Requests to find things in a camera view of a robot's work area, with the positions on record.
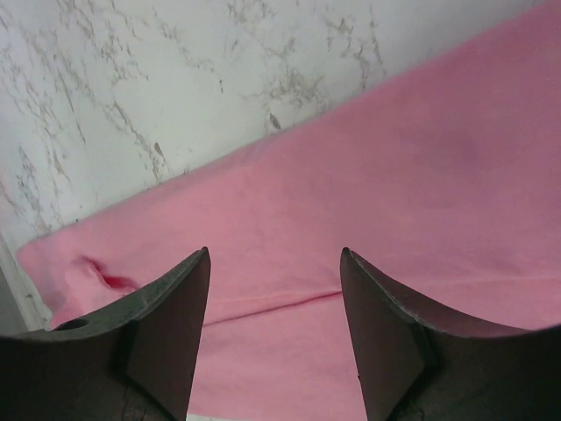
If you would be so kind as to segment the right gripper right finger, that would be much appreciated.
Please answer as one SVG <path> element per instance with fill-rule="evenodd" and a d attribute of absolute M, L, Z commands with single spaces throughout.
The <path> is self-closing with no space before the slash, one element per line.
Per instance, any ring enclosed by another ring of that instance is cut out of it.
<path fill-rule="evenodd" d="M 559 419 L 558 326 L 531 331 L 467 315 L 350 249 L 340 277 L 369 419 Z"/>

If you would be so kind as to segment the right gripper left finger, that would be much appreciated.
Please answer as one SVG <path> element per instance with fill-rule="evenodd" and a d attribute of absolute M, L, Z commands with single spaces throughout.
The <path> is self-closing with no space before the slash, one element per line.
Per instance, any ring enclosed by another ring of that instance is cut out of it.
<path fill-rule="evenodd" d="M 3 420 L 183 420 L 209 294 L 207 248 L 54 330 L 1 338 Z"/>

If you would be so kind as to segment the pink t shirt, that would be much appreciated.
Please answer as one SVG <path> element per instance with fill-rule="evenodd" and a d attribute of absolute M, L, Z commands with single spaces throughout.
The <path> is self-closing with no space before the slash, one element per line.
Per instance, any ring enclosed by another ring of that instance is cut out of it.
<path fill-rule="evenodd" d="M 560 320 L 560 4 L 18 250 L 59 324 L 207 247 L 189 408 L 362 420 L 339 258 L 476 317 Z"/>

